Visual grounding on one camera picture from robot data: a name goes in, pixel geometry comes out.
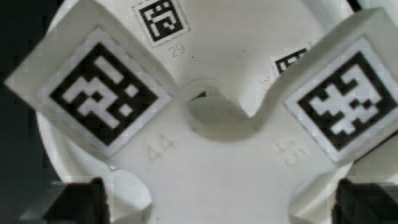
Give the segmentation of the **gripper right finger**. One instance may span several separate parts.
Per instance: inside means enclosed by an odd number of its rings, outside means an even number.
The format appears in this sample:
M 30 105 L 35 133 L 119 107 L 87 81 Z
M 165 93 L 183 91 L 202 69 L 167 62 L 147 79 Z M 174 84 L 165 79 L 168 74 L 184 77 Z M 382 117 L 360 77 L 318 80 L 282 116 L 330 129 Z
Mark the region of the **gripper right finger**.
M 332 224 L 398 224 L 398 184 L 339 181 Z

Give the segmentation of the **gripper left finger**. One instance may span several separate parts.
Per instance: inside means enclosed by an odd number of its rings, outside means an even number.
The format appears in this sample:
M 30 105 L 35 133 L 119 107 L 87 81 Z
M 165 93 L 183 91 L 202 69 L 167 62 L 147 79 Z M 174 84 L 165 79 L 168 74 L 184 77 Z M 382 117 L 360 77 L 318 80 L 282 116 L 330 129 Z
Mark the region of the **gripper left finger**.
M 16 224 L 110 224 L 103 179 L 55 184 Z

